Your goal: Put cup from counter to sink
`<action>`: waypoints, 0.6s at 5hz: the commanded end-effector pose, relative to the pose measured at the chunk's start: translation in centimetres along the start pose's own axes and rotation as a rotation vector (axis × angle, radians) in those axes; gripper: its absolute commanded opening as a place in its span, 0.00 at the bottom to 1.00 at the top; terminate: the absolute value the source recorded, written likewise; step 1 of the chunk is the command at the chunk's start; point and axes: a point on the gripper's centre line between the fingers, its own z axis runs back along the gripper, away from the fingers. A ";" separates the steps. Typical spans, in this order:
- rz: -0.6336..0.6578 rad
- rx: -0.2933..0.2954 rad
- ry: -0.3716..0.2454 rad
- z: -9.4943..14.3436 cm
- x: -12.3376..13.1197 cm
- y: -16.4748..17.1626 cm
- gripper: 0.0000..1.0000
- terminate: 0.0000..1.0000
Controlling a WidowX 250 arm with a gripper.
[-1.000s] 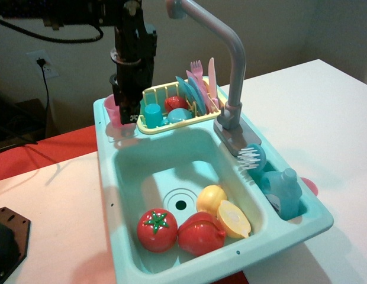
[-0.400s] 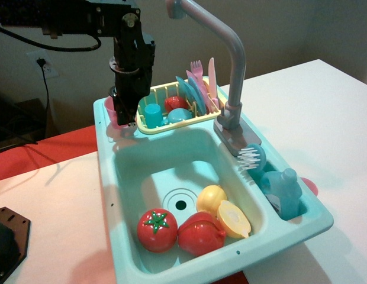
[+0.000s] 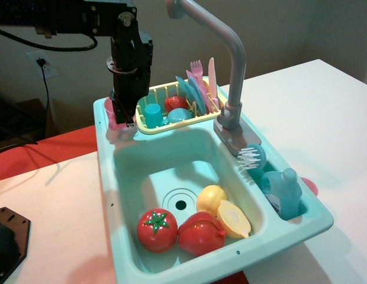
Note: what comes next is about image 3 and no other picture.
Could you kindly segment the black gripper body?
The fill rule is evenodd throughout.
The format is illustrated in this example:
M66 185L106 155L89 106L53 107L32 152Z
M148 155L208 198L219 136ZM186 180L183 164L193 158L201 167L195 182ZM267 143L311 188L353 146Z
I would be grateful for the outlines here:
M138 101L148 95L153 58L153 41L139 31L136 16L122 12L111 37L108 70L113 75L110 96L116 118L133 118Z

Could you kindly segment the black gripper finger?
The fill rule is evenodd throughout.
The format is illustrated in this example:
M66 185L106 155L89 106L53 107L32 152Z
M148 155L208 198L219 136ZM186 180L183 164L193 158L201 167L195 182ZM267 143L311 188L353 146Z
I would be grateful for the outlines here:
M133 128L135 126L134 118L124 115L121 112L116 112L115 125L117 128Z

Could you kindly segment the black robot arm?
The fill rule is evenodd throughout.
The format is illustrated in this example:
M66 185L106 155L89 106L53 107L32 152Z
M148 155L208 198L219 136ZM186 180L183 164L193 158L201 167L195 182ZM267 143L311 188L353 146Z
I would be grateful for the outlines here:
M83 34L93 43L86 47L51 47L30 42L1 29L34 27L37 34ZM38 49L59 52L89 51L97 37L109 36L113 75L110 94L115 122L132 127L138 101L149 93L153 57L152 38L139 30L132 1L0 1L0 35Z

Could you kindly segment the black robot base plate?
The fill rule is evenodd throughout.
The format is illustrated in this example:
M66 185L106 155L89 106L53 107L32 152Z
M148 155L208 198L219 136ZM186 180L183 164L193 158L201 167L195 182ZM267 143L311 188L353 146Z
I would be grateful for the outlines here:
M31 221L0 208L0 283L4 283L27 257Z

